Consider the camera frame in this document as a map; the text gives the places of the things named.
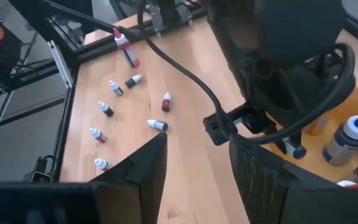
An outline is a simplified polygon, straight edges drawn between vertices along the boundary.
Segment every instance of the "gray floor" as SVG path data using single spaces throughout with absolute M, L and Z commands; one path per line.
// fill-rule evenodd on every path
M 109 0 L 92 2 L 95 18 L 107 23 L 118 21 Z M 135 13 L 135 10 L 129 7 L 124 6 L 124 9 L 129 14 Z M 4 20 L 4 25 L 21 41 L 30 42 L 35 31 L 27 28 L 27 21 L 8 0 L 0 0 L 0 17 Z M 74 29 L 78 24 L 71 22 L 69 26 Z M 22 48 L 22 57 L 26 48 Z M 27 63 L 46 58 L 52 58 L 52 55 L 46 41 L 38 35 Z M 66 89 L 59 74 L 20 88 L 13 93 L 3 119 L 49 103 L 64 96 L 65 93 Z M 34 168 L 38 156 L 53 154 L 62 112 L 63 105 L 58 105 L 0 127 L 0 181 L 22 180 L 24 174 Z

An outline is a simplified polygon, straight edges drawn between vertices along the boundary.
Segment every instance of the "wooden tabletop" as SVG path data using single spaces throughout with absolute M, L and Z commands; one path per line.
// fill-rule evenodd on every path
M 118 22 L 130 27 L 136 17 Z M 106 37 L 103 31 L 86 36 L 86 44 Z M 346 32 L 357 55 L 358 40 Z M 199 76 L 220 99 L 226 111 L 244 102 L 227 67 L 221 49 L 205 19 L 190 28 L 152 39 L 165 53 Z M 169 124 L 168 167 L 158 223 L 248 223 L 229 162 L 228 144 L 215 146 L 204 130 L 202 119 L 214 108 L 207 95 L 189 78 L 157 56 L 145 42 L 134 44 L 140 67 L 131 69 L 120 52 L 113 52 L 81 65 L 71 112 L 60 180 L 86 182 L 101 173 L 93 160 L 102 157 L 117 164 L 157 131 L 148 119 Z M 124 82 L 135 74 L 142 80 L 132 89 Z M 114 80 L 124 90 L 117 97 L 109 87 Z M 163 95 L 172 95 L 172 110 L 161 110 Z M 107 118 L 98 108 L 106 102 L 115 112 Z M 98 128 L 108 140 L 100 144 L 89 128 Z M 240 133 L 251 136 L 245 128 Z

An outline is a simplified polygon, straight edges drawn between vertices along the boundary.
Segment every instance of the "metal bracket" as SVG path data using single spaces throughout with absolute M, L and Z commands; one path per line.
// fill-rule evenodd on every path
M 53 40 L 50 40 L 47 43 L 56 63 L 57 69 L 59 70 L 59 74 L 63 80 L 63 84 L 66 86 L 66 89 L 73 88 L 73 79 L 71 78 L 70 71 L 68 70 L 67 64 L 63 59 L 59 47 L 55 45 Z
M 186 4 L 184 0 L 176 0 L 175 2 L 176 4 L 179 4 L 181 2 L 183 4 Z M 150 9 L 150 15 L 152 16 L 154 31 L 157 33 L 157 37 L 161 38 L 161 31 L 164 30 L 166 27 L 163 24 L 160 8 L 158 7 L 158 5 L 154 5 L 152 3 L 149 4 L 148 8 Z M 177 11 L 180 16 L 179 22 L 188 22 L 189 26 L 193 25 L 193 16 L 187 7 L 185 7 L 184 5 L 178 5 Z

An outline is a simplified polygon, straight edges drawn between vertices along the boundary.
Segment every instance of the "red bottle cap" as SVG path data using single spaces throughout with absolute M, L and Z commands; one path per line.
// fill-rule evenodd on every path
M 119 32 L 118 29 L 114 28 L 114 35 L 117 37 L 117 38 L 120 38 L 121 37 L 121 33 Z

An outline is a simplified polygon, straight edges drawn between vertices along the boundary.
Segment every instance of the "wooden table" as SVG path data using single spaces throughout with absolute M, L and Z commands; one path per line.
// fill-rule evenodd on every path
M 118 22 L 130 27 L 136 18 Z M 86 44 L 106 37 L 103 31 L 86 36 Z M 346 32 L 358 56 L 358 40 Z M 244 102 L 227 62 L 205 19 L 193 27 L 176 30 L 153 41 L 169 56 L 199 76 L 229 111 Z M 170 127 L 168 134 L 167 179 L 158 223 L 248 223 L 244 206 L 231 172 L 228 144 L 215 146 L 204 130 L 202 119 L 214 108 L 207 95 L 189 78 L 159 58 L 145 42 L 134 44 L 140 67 L 130 69 L 119 52 L 113 52 L 81 65 L 71 112 L 60 180 L 86 182 L 101 173 L 97 157 L 117 164 L 153 138 L 156 130 L 148 119 L 160 119 Z M 143 78 L 128 90 L 124 82 L 135 74 Z M 124 90 L 117 97 L 109 80 Z M 161 110 L 163 95 L 173 97 L 172 110 Z M 104 101 L 115 111 L 107 118 L 98 108 Z M 99 144 L 89 128 L 99 128 L 108 136 Z M 245 128 L 240 133 L 251 136 Z

